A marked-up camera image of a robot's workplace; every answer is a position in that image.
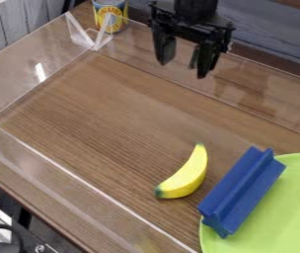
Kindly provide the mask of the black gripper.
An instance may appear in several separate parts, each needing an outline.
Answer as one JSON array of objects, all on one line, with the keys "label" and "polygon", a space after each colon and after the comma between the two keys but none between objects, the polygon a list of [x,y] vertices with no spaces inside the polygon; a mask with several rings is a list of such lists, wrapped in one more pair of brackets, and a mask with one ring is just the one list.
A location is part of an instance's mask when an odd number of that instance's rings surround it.
[{"label": "black gripper", "polygon": [[176,37],[199,43],[188,68],[203,79],[219,54],[216,43],[228,47],[236,29],[217,14],[219,0],[151,0],[149,27],[156,60],[165,65],[175,57]]}]

